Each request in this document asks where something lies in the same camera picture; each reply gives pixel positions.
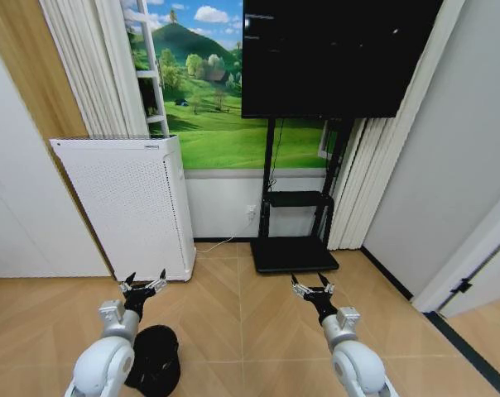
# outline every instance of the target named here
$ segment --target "white wall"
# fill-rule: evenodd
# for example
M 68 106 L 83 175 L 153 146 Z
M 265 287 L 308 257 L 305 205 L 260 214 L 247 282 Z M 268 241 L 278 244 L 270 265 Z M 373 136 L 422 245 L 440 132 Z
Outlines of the white wall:
M 364 245 L 420 293 L 500 198 L 500 0 L 467 0 Z
M 321 190 L 324 179 L 277 178 L 275 190 Z M 195 237 L 231 237 L 249 224 L 247 205 L 256 205 L 256 217 L 238 237 L 256 237 L 259 228 L 261 178 L 193 179 L 186 177 L 191 225 Z M 271 208 L 271 236 L 310 233 L 314 208 Z

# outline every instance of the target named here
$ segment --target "power outlet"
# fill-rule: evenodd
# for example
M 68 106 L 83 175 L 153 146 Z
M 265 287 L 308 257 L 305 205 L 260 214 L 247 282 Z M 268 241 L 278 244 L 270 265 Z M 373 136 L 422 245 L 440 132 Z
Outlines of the power outlet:
M 252 221 L 256 217 L 255 205 L 247 205 L 247 217 L 249 221 Z

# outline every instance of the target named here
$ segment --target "perforated panel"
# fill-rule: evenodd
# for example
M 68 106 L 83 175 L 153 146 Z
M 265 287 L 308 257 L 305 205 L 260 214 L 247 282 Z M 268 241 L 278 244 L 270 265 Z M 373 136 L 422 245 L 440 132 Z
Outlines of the perforated panel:
M 166 268 L 169 278 L 186 270 L 175 202 L 178 189 L 158 150 L 58 151 L 90 222 L 123 280 L 154 280 Z

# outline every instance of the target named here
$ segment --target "sky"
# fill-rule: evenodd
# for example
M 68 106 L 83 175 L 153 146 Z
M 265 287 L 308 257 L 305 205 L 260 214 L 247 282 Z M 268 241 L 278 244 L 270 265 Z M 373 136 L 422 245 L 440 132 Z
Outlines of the sky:
M 125 8 L 137 11 L 136 0 L 121 0 Z M 207 36 L 227 50 L 242 40 L 243 2 L 239 0 L 147 0 L 152 30 L 167 23 L 169 11 L 175 10 L 178 23 Z

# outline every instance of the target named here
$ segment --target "white ladder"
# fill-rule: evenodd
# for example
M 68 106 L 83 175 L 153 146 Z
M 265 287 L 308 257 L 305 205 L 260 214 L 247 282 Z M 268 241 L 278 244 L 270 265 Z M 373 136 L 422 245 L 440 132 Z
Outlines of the white ladder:
M 139 79 L 151 79 L 152 90 L 156 100 L 158 114 L 147 117 L 147 124 L 160 123 L 161 134 L 164 138 L 169 137 L 169 126 L 167 125 L 166 106 L 164 104 L 164 95 L 161 91 L 161 65 L 156 58 L 154 42 L 152 41 L 151 29 L 149 28 L 149 11 L 147 9 L 147 0 L 137 0 L 138 13 L 127 15 L 129 21 L 139 22 L 142 25 L 143 41 L 147 49 L 147 58 L 149 60 L 149 70 L 137 70 L 136 76 Z

